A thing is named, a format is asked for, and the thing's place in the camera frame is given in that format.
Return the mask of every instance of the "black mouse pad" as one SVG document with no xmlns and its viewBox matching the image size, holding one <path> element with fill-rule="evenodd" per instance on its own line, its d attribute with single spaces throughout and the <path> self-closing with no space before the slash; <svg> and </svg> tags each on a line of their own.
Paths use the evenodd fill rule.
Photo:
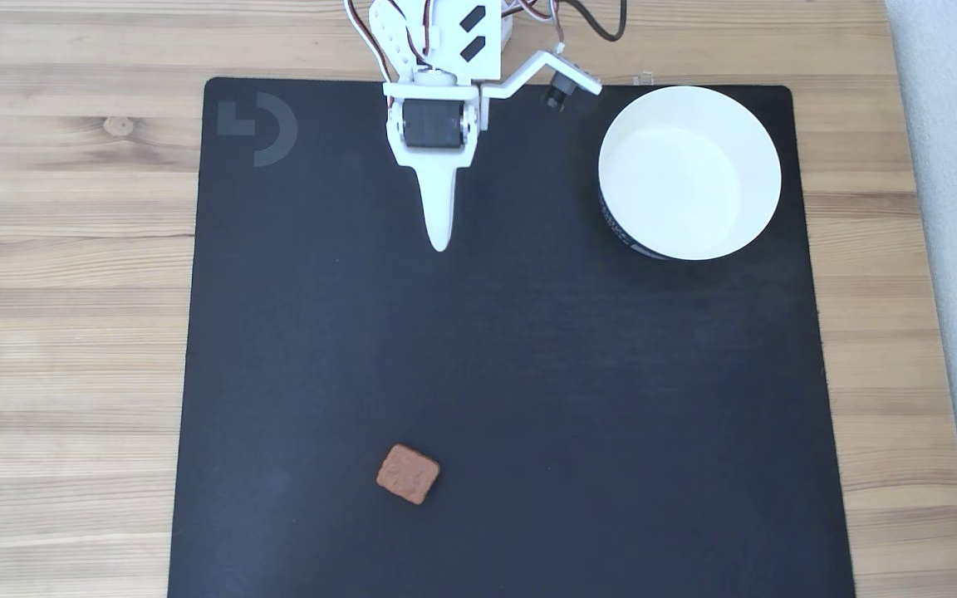
<svg viewBox="0 0 957 598">
<path fill-rule="evenodd" d="M 666 262 L 597 201 L 649 90 L 495 101 L 436 253 L 380 85 L 209 83 L 171 598 L 854 595 L 793 98 L 718 88 L 782 201 Z M 395 443 L 440 462 L 421 506 Z"/>
</svg>

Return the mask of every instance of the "wood knot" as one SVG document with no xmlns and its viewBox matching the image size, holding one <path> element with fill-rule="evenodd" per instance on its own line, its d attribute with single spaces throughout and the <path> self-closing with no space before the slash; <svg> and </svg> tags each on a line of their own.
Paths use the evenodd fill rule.
<svg viewBox="0 0 957 598">
<path fill-rule="evenodd" d="M 106 118 L 106 122 L 103 122 L 102 128 L 106 129 L 106 133 L 114 137 L 126 137 L 135 130 L 135 124 L 131 118 L 126 116 L 111 116 Z"/>
</svg>

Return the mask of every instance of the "gray logo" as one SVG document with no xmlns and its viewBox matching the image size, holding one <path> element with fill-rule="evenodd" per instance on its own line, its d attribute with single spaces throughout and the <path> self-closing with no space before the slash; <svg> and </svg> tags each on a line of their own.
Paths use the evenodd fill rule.
<svg viewBox="0 0 957 598">
<path fill-rule="evenodd" d="M 257 121 L 235 116 L 237 107 L 232 101 L 220 101 L 217 104 L 217 135 L 252 137 L 258 133 Z M 253 166 L 261 168 L 286 158 L 286 154 L 293 149 L 293 144 L 297 141 L 297 118 L 293 116 L 293 110 L 290 110 L 286 102 L 262 91 L 258 91 L 258 107 L 268 110 L 280 125 L 276 140 L 267 148 L 253 152 Z"/>
</svg>

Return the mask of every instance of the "wooden table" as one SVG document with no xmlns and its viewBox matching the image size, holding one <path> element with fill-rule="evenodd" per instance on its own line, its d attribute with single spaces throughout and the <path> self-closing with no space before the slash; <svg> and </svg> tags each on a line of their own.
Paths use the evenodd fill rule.
<svg viewBox="0 0 957 598">
<path fill-rule="evenodd" d="M 563 12 L 606 82 L 793 89 L 859 596 L 957 597 L 955 424 L 884 3 L 633 0 L 619 44 Z M 553 37 L 520 19 L 509 67 Z M 0 596 L 164 594 L 216 75 L 377 78 L 337 0 L 0 0 Z"/>
</svg>

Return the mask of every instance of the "clay block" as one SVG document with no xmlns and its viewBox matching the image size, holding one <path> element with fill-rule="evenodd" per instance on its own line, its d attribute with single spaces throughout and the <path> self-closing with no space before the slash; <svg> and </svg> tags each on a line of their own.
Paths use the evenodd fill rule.
<svg viewBox="0 0 957 598">
<path fill-rule="evenodd" d="M 413 504 L 421 504 L 440 470 L 432 458 L 404 445 L 394 445 L 383 459 L 375 483 Z"/>
</svg>

